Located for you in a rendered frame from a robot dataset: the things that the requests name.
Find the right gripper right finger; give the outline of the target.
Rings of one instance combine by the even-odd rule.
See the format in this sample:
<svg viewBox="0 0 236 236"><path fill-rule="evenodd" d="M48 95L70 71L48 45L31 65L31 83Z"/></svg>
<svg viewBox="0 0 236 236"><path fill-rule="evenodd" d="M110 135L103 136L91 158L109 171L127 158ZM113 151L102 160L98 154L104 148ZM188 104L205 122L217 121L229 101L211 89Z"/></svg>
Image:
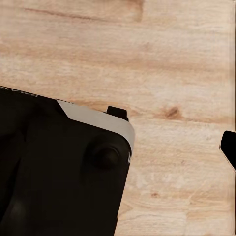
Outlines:
<svg viewBox="0 0 236 236"><path fill-rule="evenodd" d="M220 148L236 170L236 133L225 131Z"/></svg>

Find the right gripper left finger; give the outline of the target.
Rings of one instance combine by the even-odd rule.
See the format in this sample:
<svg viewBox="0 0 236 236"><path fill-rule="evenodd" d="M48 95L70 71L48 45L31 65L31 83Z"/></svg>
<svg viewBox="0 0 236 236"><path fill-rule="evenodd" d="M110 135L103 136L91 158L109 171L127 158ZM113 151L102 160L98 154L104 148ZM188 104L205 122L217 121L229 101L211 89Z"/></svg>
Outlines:
<svg viewBox="0 0 236 236"><path fill-rule="evenodd" d="M26 149L21 131L0 136L0 190Z"/></svg>

